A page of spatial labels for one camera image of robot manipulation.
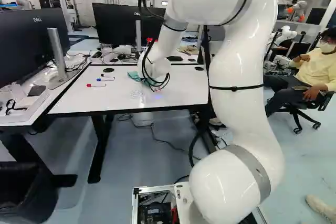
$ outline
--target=white tabletop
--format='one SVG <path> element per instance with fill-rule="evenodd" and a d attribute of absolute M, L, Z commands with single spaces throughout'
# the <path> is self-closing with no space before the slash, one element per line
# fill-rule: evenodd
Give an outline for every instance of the white tabletop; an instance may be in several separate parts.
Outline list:
<path fill-rule="evenodd" d="M 193 42 L 185 42 L 182 41 L 181 45 L 195 45 L 196 43 Z M 84 39 L 81 42 L 78 42 L 74 45 L 71 46 L 70 50 L 68 51 L 69 54 L 74 55 L 74 54 L 90 54 L 94 55 L 98 50 L 97 48 L 100 48 L 100 43 L 98 39 Z M 170 56 L 180 56 L 183 60 L 182 61 L 171 61 L 171 64 L 197 64 L 197 58 L 198 55 L 187 55 L 182 52 L 179 52 L 177 50 L 173 51 L 173 53 Z M 113 65 L 113 64 L 134 64 L 136 65 L 137 63 L 133 62 L 123 62 L 123 61 L 118 61 L 118 62 L 109 62 L 108 60 L 102 61 L 101 59 L 91 59 L 92 63 L 94 64 L 106 64 L 106 65 Z"/>
<path fill-rule="evenodd" d="M 100 78 L 105 68 L 89 66 L 49 114 L 71 116 L 72 113 L 150 111 L 168 107 L 178 109 L 206 104 L 208 100 L 206 71 L 197 71 L 193 65 L 172 66 L 169 84 L 157 92 L 128 76 L 127 72 L 136 70 L 136 66 L 113 66 L 114 72 L 105 75 L 115 77 L 115 80 L 97 82 L 96 79 Z M 87 88 L 88 83 L 106 83 L 107 86 Z"/>
<path fill-rule="evenodd" d="M 67 57 L 66 58 L 66 65 L 71 67 L 72 65 L 78 64 L 82 61 L 82 57 L 80 55 L 75 57 Z M 25 93 L 28 93 L 32 87 L 32 84 L 35 85 L 47 85 L 45 80 L 45 76 L 47 72 L 53 71 L 50 68 L 45 68 L 41 72 L 37 73 L 35 76 L 31 77 L 25 83 L 22 84 L 23 90 Z M 67 88 L 73 79 L 67 81 L 66 83 L 62 84 L 61 86 L 57 87 L 53 90 L 48 90 L 49 96 L 48 98 L 42 103 L 42 105 L 34 112 L 34 114 L 29 118 L 29 120 L 24 122 L 13 122 L 13 123 L 0 123 L 0 127 L 9 127 L 9 126 L 31 126 L 35 120 L 48 108 L 48 106 Z"/>

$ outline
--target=sneaker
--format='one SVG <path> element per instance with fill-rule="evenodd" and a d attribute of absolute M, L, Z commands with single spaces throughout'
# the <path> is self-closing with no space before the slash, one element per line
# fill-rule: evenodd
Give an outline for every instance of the sneaker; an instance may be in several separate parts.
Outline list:
<path fill-rule="evenodd" d="M 212 124 L 212 125 L 216 125 L 216 126 L 221 126 L 222 125 L 222 123 L 219 120 L 219 118 L 211 118 L 209 120 L 209 123 Z"/>
<path fill-rule="evenodd" d="M 336 208 L 328 206 L 314 195 L 307 195 L 306 202 L 311 209 L 324 216 L 330 223 L 336 224 Z"/>

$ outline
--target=marker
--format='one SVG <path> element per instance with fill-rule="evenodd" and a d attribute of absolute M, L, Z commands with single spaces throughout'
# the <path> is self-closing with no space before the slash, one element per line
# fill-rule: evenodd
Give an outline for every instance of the marker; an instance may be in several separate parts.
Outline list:
<path fill-rule="evenodd" d="M 86 84 L 86 87 L 88 87 L 88 88 L 92 88 L 92 87 L 106 87 L 106 84 L 105 84 L 105 85 L 92 85 L 92 84 Z"/>
<path fill-rule="evenodd" d="M 115 79 L 114 77 L 113 79 L 107 79 L 107 80 L 102 80 L 101 78 L 98 78 L 97 81 L 114 81 L 114 79 Z"/>

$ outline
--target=red marker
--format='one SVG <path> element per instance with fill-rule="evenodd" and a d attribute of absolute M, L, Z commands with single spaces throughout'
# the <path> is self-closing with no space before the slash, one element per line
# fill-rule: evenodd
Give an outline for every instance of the red marker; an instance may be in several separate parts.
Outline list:
<path fill-rule="evenodd" d="M 92 88 L 92 87 L 106 87 L 106 84 L 105 84 L 105 85 L 92 85 L 92 84 L 86 84 L 86 87 L 88 87 L 88 88 Z"/>

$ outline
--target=gray floor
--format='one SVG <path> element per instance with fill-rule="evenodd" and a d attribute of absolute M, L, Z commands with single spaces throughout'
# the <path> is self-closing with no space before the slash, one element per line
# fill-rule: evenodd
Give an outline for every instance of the gray floor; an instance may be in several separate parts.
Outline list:
<path fill-rule="evenodd" d="M 265 99 L 270 96 L 272 92 L 265 90 Z M 303 132 L 293 134 L 294 121 L 287 113 L 269 119 L 286 157 L 283 183 L 262 204 L 271 224 L 327 223 L 306 205 L 306 194 L 315 194 L 336 205 L 336 100 L 331 101 L 325 112 L 307 113 L 322 122 L 318 131 L 301 120 Z M 134 115 L 138 125 L 152 120 L 157 138 L 187 150 L 195 134 L 187 111 Z M 89 118 L 58 119 L 46 133 L 29 140 L 53 172 L 79 174 L 74 188 L 61 190 L 57 210 L 48 224 L 130 223 L 133 187 L 171 184 L 190 172 L 185 154 L 153 141 L 149 129 L 137 129 L 130 121 L 113 122 L 102 180 L 93 185 L 86 183 L 96 144 Z M 201 141 L 195 155 L 206 155 Z"/>

